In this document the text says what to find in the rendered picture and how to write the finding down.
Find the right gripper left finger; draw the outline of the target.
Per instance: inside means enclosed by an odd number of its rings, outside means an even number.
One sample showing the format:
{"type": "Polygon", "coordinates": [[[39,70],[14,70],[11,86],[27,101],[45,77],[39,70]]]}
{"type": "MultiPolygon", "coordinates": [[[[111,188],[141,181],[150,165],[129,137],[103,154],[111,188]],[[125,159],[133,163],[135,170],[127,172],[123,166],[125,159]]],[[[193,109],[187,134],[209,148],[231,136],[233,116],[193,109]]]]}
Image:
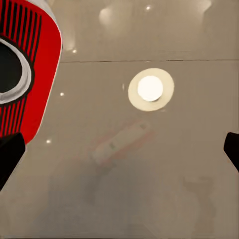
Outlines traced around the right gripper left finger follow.
{"type": "Polygon", "coordinates": [[[0,191],[25,152],[20,132],[0,138],[0,191]]]}

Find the radio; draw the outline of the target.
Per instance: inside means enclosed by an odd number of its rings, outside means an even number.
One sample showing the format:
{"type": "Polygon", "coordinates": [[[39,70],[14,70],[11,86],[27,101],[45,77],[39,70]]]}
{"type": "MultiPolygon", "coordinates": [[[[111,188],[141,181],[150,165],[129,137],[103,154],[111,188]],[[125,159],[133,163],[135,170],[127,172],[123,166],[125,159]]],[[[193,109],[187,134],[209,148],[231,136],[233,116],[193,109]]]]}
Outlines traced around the radio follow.
{"type": "Polygon", "coordinates": [[[0,138],[38,133],[60,62],[62,35],[44,0],[0,0],[0,138]]]}

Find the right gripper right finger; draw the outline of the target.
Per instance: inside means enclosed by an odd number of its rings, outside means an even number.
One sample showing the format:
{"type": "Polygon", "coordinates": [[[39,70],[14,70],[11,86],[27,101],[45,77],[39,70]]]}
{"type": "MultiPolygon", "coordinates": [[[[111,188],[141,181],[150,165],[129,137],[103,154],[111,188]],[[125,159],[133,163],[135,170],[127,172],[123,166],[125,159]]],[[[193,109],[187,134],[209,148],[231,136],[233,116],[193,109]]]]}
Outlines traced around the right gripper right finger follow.
{"type": "Polygon", "coordinates": [[[223,147],[239,172],[239,134],[228,132],[223,147]]]}

